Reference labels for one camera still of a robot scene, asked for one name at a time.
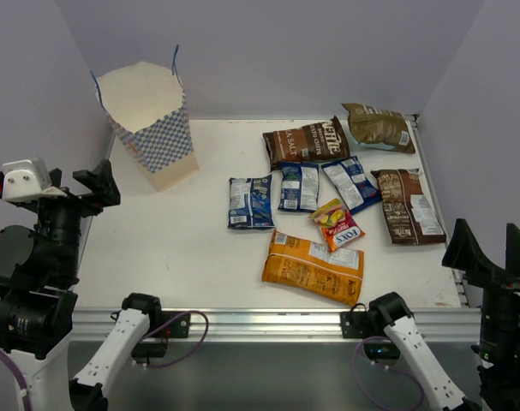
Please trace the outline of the dark brown chips bag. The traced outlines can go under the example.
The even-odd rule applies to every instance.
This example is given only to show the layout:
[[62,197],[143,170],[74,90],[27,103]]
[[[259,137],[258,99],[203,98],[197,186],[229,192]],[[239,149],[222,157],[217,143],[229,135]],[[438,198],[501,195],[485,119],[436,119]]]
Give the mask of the dark brown chips bag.
[[446,241],[445,231],[421,187],[419,169],[372,170],[393,245],[420,246]]

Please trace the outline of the blue checkered paper bag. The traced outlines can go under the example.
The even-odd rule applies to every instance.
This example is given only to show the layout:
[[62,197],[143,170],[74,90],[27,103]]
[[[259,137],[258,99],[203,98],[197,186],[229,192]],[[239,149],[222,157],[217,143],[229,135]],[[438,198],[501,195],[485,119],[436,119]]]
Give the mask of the blue checkered paper bag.
[[158,191],[199,170],[177,72],[178,51],[168,68],[142,61],[93,77],[114,135]]

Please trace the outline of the colourful red candy bag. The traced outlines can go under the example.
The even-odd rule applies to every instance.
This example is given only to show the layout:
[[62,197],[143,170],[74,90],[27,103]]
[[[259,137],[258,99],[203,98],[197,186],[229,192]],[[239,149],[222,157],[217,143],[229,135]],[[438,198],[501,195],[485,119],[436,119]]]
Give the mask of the colourful red candy bag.
[[330,253],[365,235],[350,210],[339,199],[324,204],[309,219],[320,228]]

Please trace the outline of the orange brown snack bag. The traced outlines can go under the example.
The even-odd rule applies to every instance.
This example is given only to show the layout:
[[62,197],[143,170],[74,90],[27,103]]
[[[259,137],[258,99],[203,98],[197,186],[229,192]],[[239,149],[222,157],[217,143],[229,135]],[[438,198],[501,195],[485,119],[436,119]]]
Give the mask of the orange brown snack bag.
[[328,250],[326,245],[274,231],[261,279],[321,295],[346,306],[359,302],[364,252]]

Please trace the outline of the blue white snack bag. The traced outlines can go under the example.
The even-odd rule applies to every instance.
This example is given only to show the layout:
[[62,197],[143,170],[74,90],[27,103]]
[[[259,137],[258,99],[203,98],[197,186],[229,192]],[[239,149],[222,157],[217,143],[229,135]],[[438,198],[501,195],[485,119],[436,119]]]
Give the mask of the blue white snack bag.
[[322,164],[321,169],[352,215],[382,201],[380,191],[367,179],[357,156]]

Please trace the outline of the blue white milk snack pack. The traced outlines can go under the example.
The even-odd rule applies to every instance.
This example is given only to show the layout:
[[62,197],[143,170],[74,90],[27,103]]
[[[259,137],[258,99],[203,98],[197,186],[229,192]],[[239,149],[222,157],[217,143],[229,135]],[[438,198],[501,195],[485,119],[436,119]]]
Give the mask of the blue white milk snack pack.
[[230,178],[229,229],[274,229],[271,204],[272,175]]

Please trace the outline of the light blue snack bag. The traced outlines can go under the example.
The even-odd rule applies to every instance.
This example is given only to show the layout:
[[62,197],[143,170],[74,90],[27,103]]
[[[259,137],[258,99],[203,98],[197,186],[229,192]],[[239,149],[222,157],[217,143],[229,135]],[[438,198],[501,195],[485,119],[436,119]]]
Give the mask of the light blue snack bag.
[[351,136],[359,146],[414,154],[413,131],[403,114],[358,103],[343,103]]

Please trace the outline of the brown kettle chips bag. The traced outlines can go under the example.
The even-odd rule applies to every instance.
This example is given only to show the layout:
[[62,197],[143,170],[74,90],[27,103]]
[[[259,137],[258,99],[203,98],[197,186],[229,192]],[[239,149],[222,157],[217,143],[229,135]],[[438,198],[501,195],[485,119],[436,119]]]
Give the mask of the brown kettle chips bag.
[[349,143],[336,116],[300,128],[263,133],[262,137],[271,170],[278,170],[285,162],[318,163],[350,156]]

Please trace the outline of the dark blue snack bag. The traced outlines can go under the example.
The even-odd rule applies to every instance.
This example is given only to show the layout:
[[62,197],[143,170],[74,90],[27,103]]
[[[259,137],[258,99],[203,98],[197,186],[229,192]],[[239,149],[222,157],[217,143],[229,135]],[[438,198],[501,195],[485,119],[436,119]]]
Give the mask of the dark blue snack bag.
[[281,162],[282,183],[278,209],[313,213],[318,209],[319,165]]

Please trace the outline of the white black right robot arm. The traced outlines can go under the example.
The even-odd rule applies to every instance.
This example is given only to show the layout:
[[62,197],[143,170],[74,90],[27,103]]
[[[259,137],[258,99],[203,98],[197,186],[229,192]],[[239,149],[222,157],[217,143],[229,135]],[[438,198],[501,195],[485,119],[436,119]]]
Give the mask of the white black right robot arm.
[[396,292],[369,303],[368,329],[397,347],[432,410],[520,410],[520,229],[507,224],[504,263],[498,265],[467,221],[458,219],[442,265],[481,290],[478,337],[470,348],[427,344]]

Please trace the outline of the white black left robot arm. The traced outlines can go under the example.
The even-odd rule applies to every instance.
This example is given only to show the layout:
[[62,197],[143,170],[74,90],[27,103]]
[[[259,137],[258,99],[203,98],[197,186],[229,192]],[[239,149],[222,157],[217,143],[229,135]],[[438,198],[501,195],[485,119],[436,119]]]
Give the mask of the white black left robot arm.
[[0,200],[37,218],[32,228],[0,230],[0,360],[15,378],[23,410],[107,409],[111,386],[134,347],[164,324],[157,297],[129,295],[92,359],[68,375],[81,223],[121,201],[110,161],[72,176],[85,194],[73,194],[61,171],[48,170],[41,158],[0,170]]

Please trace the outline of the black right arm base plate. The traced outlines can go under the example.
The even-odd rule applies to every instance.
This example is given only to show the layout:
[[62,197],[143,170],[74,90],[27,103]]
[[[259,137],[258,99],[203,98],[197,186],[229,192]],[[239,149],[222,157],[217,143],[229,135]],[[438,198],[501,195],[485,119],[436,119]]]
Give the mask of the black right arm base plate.
[[379,363],[394,364],[400,358],[397,346],[373,325],[366,311],[347,311],[339,314],[342,337],[358,339],[365,342],[370,337],[373,341],[366,342],[362,352],[370,359]]

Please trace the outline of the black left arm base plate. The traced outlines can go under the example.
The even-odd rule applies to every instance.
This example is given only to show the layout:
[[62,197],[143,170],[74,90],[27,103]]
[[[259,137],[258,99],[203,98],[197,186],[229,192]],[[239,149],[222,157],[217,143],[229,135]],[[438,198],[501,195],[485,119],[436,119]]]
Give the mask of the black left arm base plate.
[[153,359],[164,357],[170,340],[188,338],[190,313],[162,311],[160,319],[150,327],[150,330],[155,330],[179,314],[181,314],[181,317],[163,328],[163,330],[158,331],[152,337],[148,337],[144,342],[139,342],[131,352],[132,359],[138,362],[150,363]]

